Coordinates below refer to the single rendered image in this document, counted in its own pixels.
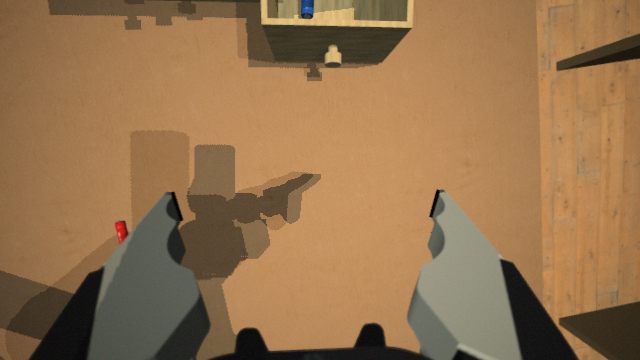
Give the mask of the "blue aa battery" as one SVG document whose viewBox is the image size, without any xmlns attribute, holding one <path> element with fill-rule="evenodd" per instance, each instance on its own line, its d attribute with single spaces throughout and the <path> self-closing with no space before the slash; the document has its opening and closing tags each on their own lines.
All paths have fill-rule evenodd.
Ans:
<svg viewBox="0 0 640 360">
<path fill-rule="evenodd" d="M 314 0 L 301 0 L 301 17 L 312 19 L 314 13 Z"/>
</svg>

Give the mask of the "red battery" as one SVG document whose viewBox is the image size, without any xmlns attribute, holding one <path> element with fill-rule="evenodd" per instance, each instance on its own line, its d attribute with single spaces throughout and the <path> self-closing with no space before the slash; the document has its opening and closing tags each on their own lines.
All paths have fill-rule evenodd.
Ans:
<svg viewBox="0 0 640 360">
<path fill-rule="evenodd" d="M 119 244 L 121 244 L 122 241 L 128 236 L 128 232 L 127 232 L 127 229 L 126 229 L 125 221 L 116 222 L 115 223 L 115 227 L 116 227 L 116 231 L 117 231 Z"/>
</svg>

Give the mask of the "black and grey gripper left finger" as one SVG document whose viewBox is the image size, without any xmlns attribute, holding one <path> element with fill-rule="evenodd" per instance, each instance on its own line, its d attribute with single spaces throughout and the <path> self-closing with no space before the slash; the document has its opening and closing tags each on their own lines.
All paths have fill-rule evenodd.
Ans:
<svg viewBox="0 0 640 360">
<path fill-rule="evenodd" d="M 165 192 L 86 276 L 29 360 L 196 360 L 210 320 L 194 272 L 181 266 L 180 221 L 175 192 Z"/>
</svg>

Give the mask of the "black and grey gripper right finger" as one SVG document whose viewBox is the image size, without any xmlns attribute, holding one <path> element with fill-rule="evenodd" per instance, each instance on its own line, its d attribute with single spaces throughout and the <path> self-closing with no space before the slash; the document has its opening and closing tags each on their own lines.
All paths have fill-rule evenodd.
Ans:
<svg viewBox="0 0 640 360">
<path fill-rule="evenodd" d="M 513 262 L 445 190 L 429 217 L 433 260 L 423 264 L 407 321 L 433 360 L 579 360 Z"/>
</svg>

